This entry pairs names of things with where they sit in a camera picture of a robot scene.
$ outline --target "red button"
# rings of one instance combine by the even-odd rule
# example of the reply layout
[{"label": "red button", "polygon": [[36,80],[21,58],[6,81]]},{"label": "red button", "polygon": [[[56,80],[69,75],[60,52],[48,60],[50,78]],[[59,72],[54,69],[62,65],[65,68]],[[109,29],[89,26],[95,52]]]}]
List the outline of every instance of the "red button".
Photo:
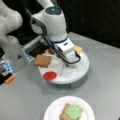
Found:
[{"label": "red button", "polygon": [[57,74],[55,72],[46,72],[43,77],[45,78],[45,80],[51,81],[54,80],[56,78]]}]

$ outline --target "gray table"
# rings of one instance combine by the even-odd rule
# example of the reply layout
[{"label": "gray table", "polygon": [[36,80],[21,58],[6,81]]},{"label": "gray table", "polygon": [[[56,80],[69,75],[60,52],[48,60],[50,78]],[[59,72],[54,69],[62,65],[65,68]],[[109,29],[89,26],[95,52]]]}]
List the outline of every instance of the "gray table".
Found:
[{"label": "gray table", "polygon": [[58,92],[50,89],[31,62],[9,85],[0,86],[0,120],[42,120],[48,105],[62,96],[87,101],[96,120],[120,117],[120,49],[70,33],[71,40],[84,48],[90,60],[88,79],[78,89]]}]

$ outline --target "white device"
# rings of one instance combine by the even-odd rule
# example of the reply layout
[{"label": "white device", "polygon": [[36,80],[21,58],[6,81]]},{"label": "white device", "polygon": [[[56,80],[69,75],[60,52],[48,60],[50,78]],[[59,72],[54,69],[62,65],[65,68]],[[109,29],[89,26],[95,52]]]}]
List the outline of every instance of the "white device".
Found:
[{"label": "white device", "polygon": [[35,33],[44,36],[49,46],[67,64],[77,63],[80,56],[74,51],[74,44],[66,32],[66,22],[62,10],[49,0],[38,0],[44,9],[34,14],[31,26]]},{"label": "white device", "polygon": [[0,0],[0,45],[5,53],[3,59],[11,64],[14,73],[26,66],[27,59],[18,39],[7,34],[18,29],[22,24],[21,15],[8,8],[3,0]]},{"label": "white device", "polygon": [[41,34],[47,44],[55,51],[48,68],[39,67],[40,74],[53,71],[57,77],[47,81],[56,90],[68,91],[77,88],[86,79],[89,60],[84,52],[74,51],[74,44],[66,32],[66,22],[62,10],[50,0],[38,0],[43,10],[31,17],[31,26],[35,33]]}]

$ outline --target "black cable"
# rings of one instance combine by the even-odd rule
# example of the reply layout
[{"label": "black cable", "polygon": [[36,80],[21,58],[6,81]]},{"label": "black cable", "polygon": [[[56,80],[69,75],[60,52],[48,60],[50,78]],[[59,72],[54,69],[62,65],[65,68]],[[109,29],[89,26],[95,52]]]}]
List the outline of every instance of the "black cable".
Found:
[{"label": "black cable", "polygon": [[[45,40],[45,42],[48,44],[48,46],[51,48],[51,45],[50,45],[49,42],[47,41],[46,37],[45,37],[44,35],[41,35],[41,36],[43,37],[43,39]],[[75,63],[77,63],[77,62],[79,62],[79,61],[81,60],[80,55],[78,55],[76,51],[75,51],[75,55],[76,55],[76,57],[78,58],[78,60],[75,61],[75,62],[68,62],[68,61],[66,61],[66,60],[59,54],[58,51],[56,51],[55,49],[53,49],[53,50],[55,51],[55,53],[56,53],[64,62],[66,62],[66,63],[68,63],[68,64],[75,64]]]}]

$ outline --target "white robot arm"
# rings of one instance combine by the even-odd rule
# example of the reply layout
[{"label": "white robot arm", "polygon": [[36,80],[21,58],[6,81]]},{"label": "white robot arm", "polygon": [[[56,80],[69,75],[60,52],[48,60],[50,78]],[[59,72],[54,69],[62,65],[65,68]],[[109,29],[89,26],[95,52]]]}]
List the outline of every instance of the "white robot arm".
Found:
[{"label": "white robot arm", "polygon": [[23,23],[21,15],[8,8],[0,0],[0,45],[5,53],[4,59],[12,64],[15,72],[27,62],[16,37],[7,34],[18,29]]},{"label": "white robot arm", "polygon": [[62,10],[54,6],[50,0],[38,0],[43,10],[31,18],[31,26],[35,33],[41,34],[49,46],[66,63],[73,64],[80,60],[74,51],[74,44],[66,32],[66,22]]}]

